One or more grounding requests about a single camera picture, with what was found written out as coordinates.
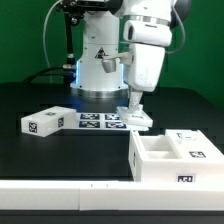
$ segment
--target black tabletop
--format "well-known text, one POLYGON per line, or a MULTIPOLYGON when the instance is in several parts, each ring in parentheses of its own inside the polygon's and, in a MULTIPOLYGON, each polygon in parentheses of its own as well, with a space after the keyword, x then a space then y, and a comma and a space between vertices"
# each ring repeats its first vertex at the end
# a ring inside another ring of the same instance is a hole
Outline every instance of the black tabletop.
MULTIPOLYGON (((224 112, 193 90, 157 88, 142 99, 154 120, 142 135, 165 129, 201 130, 224 152, 224 112)), ((52 106, 78 112, 114 113, 126 98, 90 99, 57 84, 0 84, 0 179, 129 180, 129 132, 61 130, 46 138, 21 133, 22 117, 52 106)), ((220 223, 221 212, 0 211, 0 223, 220 223)))

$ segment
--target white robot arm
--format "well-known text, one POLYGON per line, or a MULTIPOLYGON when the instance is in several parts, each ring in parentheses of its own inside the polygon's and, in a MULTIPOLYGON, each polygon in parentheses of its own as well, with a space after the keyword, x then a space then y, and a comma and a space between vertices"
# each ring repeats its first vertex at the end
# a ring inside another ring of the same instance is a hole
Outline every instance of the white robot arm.
POLYGON ((165 56, 171 44, 171 12, 178 0, 124 0, 115 13, 125 17, 123 37, 129 43, 128 52, 104 57, 106 72, 115 69, 117 57, 124 64, 124 81, 130 87, 129 107, 118 107, 123 122, 152 126, 152 120, 139 104, 143 91, 152 92, 157 86, 165 56))
POLYGON ((74 21, 80 13, 85 17, 83 56, 77 63, 76 81, 71 87, 85 94, 99 96, 100 92, 104 96, 127 89, 122 85, 124 81, 129 87, 130 101, 128 108, 117 108, 121 119, 127 124, 151 127, 152 120, 139 102, 143 91, 154 91, 158 83, 165 47, 172 40, 172 11, 179 2, 188 4, 190 0, 63 0, 64 8, 75 15, 74 21), (116 17, 125 21, 123 37, 129 44, 122 53, 118 53, 116 17))

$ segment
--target white container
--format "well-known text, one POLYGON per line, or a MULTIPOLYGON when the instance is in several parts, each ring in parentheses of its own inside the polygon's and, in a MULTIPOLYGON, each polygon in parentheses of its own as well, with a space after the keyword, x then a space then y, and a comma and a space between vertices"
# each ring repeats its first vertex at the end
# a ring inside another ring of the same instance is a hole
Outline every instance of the white container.
POLYGON ((167 130, 165 136, 131 131, 129 147, 135 181, 224 182, 224 156, 200 131, 167 130))

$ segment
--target white block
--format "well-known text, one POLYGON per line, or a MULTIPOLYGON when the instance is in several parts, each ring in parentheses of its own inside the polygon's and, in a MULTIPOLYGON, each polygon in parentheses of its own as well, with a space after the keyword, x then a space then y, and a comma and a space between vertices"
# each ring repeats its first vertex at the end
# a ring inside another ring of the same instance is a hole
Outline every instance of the white block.
POLYGON ((21 119, 23 133, 42 137, 63 128, 71 128, 75 122, 76 110, 57 106, 21 119))
POLYGON ((90 182, 80 189, 80 210, 118 210, 119 182, 90 182))
POLYGON ((1 210, 79 210, 79 183, 0 181, 1 210))
POLYGON ((129 163, 135 181, 224 182, 224 156, 200 131, 167 130, 166 136, 131 131, 129 163))

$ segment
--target green background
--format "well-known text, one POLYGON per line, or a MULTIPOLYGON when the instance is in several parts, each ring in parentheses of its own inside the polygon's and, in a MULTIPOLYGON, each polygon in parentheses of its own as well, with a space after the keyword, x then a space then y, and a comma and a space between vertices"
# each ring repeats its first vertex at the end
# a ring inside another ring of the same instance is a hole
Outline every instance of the green background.
MULTIPOLYGON (((55 0, 10 0, 0 2, 0 82, 20 82, 46 68, 42 48, 45 16, 55 0)), ((176 55, 167 56, 159 85, 194 89, 224 109, 224 19, 223 0, 192 0, 184 22, 187 41, 176 55)), ((82 28, 74 28, 75 55, 81 56, 82 28)), ((173 31, 173 44, 181 40, 173 31)), ((63 13, 54 12, 47 32, 52 65, 66 61, 63 13)))

